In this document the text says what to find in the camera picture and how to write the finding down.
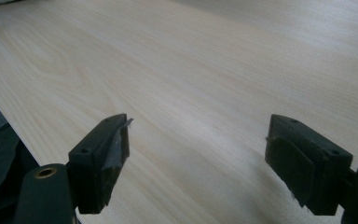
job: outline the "light wood grain surface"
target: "light wood grain surface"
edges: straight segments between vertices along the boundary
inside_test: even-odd
[[[358,167],[358,1],[31,0],[0,6],[0,109],[41,164],[125,112],[131,156],[85,223],[339,223],[264,162],[271,114]]]

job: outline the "screw hole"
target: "screw hole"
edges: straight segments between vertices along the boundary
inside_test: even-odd
[[[39,171],[38,173],[36,173],[36,175],[34,177],[36,179],[44,179],[44,178],[48,178],[52,175],[55,175],[55,173],[57,173],[57,169],[54,167],[49,167],[49,168],[43,169],[43,170]]]
[[[90,150],[89,150],[88,148],[83,148],[83,149],[81,149],[80,152],[81,152],[81,153],[89,153]]]

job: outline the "table surface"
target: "table surface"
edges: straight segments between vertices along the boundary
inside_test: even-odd
[[[0,109],[41,164],[134,118],[108,207],[85,223],[339,223],[264,162],[271,114],[358,167],[358,0],[30,0],[0,6]]]

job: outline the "wooden table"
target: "wooden table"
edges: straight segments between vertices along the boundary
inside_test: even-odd
[[[131,156],[85,223],[339,223],[264,162],[271,114],[358,167],[358,1],[30,0],[0,6],[0,109],[41,164],[125,112]]]

